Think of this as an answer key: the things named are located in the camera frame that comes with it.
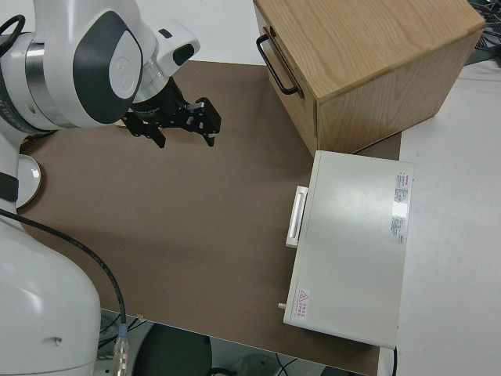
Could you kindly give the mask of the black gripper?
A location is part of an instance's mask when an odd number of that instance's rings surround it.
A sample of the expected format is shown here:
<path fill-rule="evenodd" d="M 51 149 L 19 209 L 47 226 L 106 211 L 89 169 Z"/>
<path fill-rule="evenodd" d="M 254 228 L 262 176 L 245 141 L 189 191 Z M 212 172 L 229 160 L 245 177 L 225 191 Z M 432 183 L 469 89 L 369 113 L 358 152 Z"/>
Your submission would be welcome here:
<path fill-rule="evenodd" d="M 200 98 L 194 103 L 192 114 L 189 105 L 174 78 L 153 97 L 132 104 L 132 112 L 123 116 L 123 123 L 134 137 L 144 136 L 154 141 L 159 148 L 165 148 L 166 138 L 156 126 L 161 128 L 182 128 L 202 135 L 209 147 L 214 146 L 215 136 L 220 132 L 221 116 L 208 98 Z M 188 119 L 193 115 L 192 124 Z"/>

